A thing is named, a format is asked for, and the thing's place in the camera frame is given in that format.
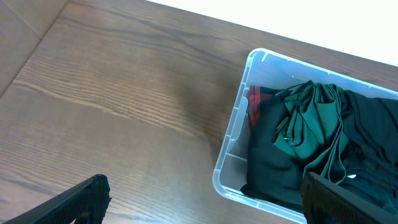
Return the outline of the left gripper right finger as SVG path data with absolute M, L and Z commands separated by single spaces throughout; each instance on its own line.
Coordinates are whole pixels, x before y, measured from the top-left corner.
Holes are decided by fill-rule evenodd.
M 305 174 L 300 193 L 303 214 L 310 224 L 397 224 L 397 215 L 313 172 Z

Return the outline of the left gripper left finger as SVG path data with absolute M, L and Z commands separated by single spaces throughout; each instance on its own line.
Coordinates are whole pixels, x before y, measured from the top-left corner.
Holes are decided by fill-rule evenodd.
M 96 174 L 4 224 L 102 224 L 109 192 L 107 176 Z

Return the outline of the large black garment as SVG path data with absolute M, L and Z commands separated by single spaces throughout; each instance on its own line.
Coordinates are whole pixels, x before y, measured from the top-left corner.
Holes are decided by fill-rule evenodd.
M 273 145 L 277 126 L 287 115 L 277 92 L 260 103 L 260 117 L 253 128 L 250 125 L 248 170 L 241 191 L 248 197 L 301 211 L 303 168 L 291 155 Z

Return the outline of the green garment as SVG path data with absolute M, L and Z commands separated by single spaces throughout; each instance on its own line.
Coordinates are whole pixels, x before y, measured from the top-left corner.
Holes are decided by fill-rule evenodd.
M 346 177 L 343 93 L 335 84 L 308 81 L 275 94 L 287 115 L 276 127 L 273 145 L 300 162 L 305 174 L 314 172 L 334 184 Z

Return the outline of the red navy plaid shirt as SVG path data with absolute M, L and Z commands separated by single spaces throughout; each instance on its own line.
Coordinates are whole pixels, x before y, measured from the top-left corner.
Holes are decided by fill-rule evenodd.
M 259 105 L 274 95 L 275 90 L 264 86 L 250 86 L 248 96 L 248 117 L 253 128 L 260 117 Z

